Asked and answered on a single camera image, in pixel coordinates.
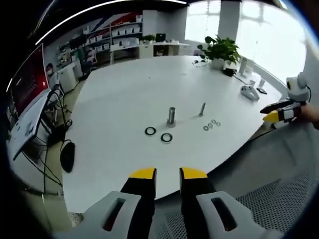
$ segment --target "robotic hand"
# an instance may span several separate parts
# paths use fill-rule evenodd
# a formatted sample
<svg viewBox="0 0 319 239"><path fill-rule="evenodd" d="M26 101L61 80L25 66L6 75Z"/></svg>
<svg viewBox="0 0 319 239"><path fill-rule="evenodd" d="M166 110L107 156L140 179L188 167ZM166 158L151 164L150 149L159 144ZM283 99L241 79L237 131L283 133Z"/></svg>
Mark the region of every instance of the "robotic hand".
<svg viewBox="0 0 319 239"><path fill-rule="evenodd" d="M264 121L267 122L290 122L302 113L301 106L309 100L309 87L304 73L300 72L297 77L287 78L288 98L263 108L260 113L267 114Z"/></svg>

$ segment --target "metal cylinder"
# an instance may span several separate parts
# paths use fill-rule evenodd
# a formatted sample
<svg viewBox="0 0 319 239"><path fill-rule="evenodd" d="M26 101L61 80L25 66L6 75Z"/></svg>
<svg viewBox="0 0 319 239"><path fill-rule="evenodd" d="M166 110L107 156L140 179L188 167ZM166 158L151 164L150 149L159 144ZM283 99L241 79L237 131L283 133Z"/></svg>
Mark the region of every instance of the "metal cylinder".
<svg viewBox="0 0 319 239"><path fill-rule="evenodd" d="M201 106L199 116L203 116L203 114L204 114L204 109L205 109L205 105L206 105L206 103L203 103L203 105Z"/></svg>
<svg viewBox="0 0 319 239"><path fill-rule="evenodd" d="M175 107L169 108L169 114L168 114L168 119L166 124L169 127L175 126Z"/></svg>

